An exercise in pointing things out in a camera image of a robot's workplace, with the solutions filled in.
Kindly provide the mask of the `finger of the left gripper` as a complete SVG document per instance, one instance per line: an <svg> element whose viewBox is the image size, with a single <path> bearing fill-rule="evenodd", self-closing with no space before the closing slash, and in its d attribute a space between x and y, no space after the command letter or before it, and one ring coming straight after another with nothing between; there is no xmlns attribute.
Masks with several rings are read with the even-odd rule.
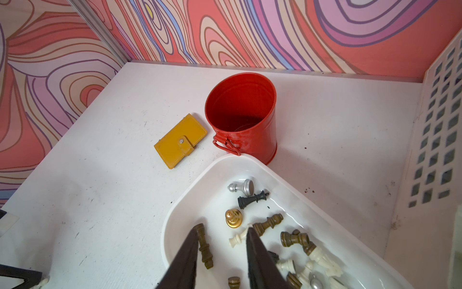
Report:
<svg viewBox="0 0 462 289"><path fill-rule="evenodd" d="M39 271L26 270L3 264L0 265L0 271L2 277L23 280L21 284L15 286L16 289L32 289L41 282L43 276L43 273Z"/></svg>

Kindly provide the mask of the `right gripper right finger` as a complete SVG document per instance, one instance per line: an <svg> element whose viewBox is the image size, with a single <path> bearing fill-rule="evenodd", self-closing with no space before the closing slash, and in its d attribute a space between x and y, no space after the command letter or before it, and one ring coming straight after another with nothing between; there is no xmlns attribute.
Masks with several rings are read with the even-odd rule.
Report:
<svg viewBox="0 0 462 289"><path fill-rule="evenodd" d="M246 251L251 289L289 288L254 228L247 231Z"/></svg>

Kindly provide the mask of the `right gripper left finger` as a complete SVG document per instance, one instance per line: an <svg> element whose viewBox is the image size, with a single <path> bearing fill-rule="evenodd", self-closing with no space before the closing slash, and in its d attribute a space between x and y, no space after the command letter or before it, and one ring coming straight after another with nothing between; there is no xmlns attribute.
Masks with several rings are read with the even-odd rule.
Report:
<svg viewBox="0 0 462 289"><path fill-rule="evenodd" d="M194 289L197 274L199 240L191 229L157 289Z"/></svg>

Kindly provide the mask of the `white pawn chess piece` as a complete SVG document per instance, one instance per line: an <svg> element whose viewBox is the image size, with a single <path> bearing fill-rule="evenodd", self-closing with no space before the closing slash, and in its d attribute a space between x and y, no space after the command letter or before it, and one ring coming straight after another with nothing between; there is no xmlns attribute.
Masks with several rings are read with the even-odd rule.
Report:
<svg viewBox="0 0 462 289"><path fill-rule="evenodd" d="M285 261L279 260L276 262L276 267L280 273L287 271L289 273L296 274L295 263L292 259L287 259Z"/></svg>

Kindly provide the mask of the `bronze rook chess piece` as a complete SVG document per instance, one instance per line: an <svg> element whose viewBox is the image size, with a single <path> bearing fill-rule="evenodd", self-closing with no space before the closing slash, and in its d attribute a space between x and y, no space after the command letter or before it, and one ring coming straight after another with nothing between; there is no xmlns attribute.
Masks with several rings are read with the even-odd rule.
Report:
<svg viewBox="0 0 462 289"><path fill-rule="evenodd" d="M307 246L303 246L303 251L307 256L310 256L315 249L316 244L314 242L309 242Z"/></svg>

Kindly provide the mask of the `gold pawn chess piece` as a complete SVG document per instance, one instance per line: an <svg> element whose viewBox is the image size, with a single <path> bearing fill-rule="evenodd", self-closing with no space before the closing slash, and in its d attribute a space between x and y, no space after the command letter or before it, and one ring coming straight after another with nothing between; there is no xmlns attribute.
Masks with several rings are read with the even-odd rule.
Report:
<svg viewBox="0 0 462 289"><path fill-rule="evenodd" d="M243 215L238 209L229 209L225 212L226 224L230 228L239 228L243 222Z"/></svg>

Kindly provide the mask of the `black king chess piece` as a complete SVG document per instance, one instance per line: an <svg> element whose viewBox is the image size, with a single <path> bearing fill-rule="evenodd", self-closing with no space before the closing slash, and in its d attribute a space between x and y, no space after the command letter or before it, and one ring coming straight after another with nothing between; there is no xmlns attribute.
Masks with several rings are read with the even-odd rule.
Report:
<svg viewBox="0 0 462 289"><path fill-rule="evenodd" d="M261 191L257 195L253 195L249 197L239 197L238 206L241 210L244 210L248 205L252 204L253 202L266 201L269 195L270 195L269 192Z"/></svg>

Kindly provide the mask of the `silver pawn chess piece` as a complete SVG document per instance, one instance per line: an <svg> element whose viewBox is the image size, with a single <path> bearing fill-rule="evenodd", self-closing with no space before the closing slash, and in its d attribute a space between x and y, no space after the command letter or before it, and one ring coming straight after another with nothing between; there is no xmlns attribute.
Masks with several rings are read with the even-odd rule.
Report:
<svg viewBox="0 0 462 289"><path fill-rule="evenodd" d="M244 181L231 183L227 187L230 192L241 192L246 197L254 195L255 186L251 179L245 179Z"/></svg>

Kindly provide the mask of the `black pawn chess piece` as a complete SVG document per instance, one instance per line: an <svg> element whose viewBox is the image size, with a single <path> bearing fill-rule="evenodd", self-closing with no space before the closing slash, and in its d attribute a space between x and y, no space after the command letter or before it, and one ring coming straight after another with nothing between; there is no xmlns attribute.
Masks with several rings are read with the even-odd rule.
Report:
<svg viewBox="0 0 462 289"><path fill-rule="evenodd" d="M272 251L268 251L268 254L269 254L269 256L271 257L271 259L273 260L273 262L275 264L279 262L280 258L279 258L279 255L277 253L274 253Z"/></svg>

